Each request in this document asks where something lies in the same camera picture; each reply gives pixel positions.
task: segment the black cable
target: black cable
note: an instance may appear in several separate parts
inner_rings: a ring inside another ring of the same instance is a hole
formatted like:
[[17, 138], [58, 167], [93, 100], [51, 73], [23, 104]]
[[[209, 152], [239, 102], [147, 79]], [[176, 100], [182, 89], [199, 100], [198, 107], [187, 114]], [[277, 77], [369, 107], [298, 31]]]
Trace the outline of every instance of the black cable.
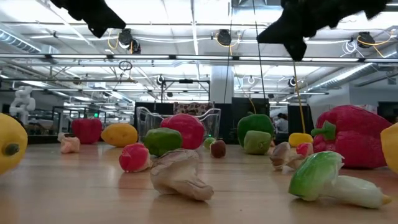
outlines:
[[[256, 34], [259, 36], [259, 30], [257, 28], [257, 19], [256, 19], [256, 4], [253, 2], [253, 12], [254, 12], [254, 22], [256, 24]], [[261, 51], [260, 51], [260, 43], [257, 41], [257, 47], [259, 49], [259, 61], [260, 61], [260, 72], [261, 72], [261, 83], [262, 83], [262, 94], [264, 95], [264, 102], [267, 104], [267, 98], [266, 98], [266, 89], [264, 88], [264, 77], [262, 74], [262, 63], [261, 63]]]
[[[231, 36], [231, 40], [232, 40], [232, 17], [233, 17], [233, 12], [234, 12], [234, 6], [232, 5], [231, 2], [231, 24], [229, 25], [229, 34]], [[229, 57], [231, 56], [231, 44], [229, 44], [228, 47], [228, 61], [226, 64], [226, 80], [225, 80], [225, 90], [224, 90], [224, 104], [225, 104], [225, 98], [226, 98], [226, 87], [228, 86], [228, 75], [229, 75]]]

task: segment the white mushroom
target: white mushroom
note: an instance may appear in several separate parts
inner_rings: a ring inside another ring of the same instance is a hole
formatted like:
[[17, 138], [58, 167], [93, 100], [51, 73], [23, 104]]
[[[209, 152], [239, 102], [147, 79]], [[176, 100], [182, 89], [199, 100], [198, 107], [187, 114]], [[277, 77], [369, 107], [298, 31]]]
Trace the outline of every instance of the white mushroom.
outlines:
[[150, 180], [161, 194], [183, 194], [195, 200], [210, 200], [213, 188], [197, 176], [199, 154], [194, 150], [169, 151], [157, 159]]

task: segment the person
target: person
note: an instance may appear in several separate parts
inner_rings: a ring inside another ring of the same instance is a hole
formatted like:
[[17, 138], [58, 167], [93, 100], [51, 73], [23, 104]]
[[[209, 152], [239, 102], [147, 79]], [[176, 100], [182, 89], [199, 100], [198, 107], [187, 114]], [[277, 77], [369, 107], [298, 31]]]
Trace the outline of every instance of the person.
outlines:
[[275, 123], [277, 133], [280, 133], [280, 134], [289, 133], [289, 122], [287, 121], [287, 115], [279, 113], [277, 115], [277, 117], [278, 117], [278, 120]]

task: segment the rope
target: rope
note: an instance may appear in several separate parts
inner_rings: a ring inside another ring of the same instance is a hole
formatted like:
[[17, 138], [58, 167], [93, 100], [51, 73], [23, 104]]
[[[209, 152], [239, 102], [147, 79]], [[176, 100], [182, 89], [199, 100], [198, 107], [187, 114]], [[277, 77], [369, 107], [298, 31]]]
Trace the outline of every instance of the rope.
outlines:
[[296, 82], [295, 90], [296, 90], [296, 92], [297, 92], [298, 104], [299, 104], [299, 106], [300, 106], [301, 124], [302, 124], [302, 126], [303, 126], [303, 133], [305, 134], [304, 113], [303, 113], [303, 106], [302, 106], [302, 104], [301, 104], [299, 83], [297, 82], [296, 62], [293, 62], [293, 68], [294, 68], [294, 80], [295, 80], [295, 82]]

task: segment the pepper stem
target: pepper stem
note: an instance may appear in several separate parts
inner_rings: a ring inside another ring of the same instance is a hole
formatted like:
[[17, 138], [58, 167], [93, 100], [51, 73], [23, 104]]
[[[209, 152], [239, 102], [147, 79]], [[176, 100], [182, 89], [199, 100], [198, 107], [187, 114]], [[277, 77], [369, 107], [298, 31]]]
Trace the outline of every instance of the pepper stem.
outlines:
[[325, 140], [335, 140], [336, 139], [336, 125], [325, 121], [322, 128], [315, 128], [311, 131], [312, 136], [317, 136], [322, 134]]

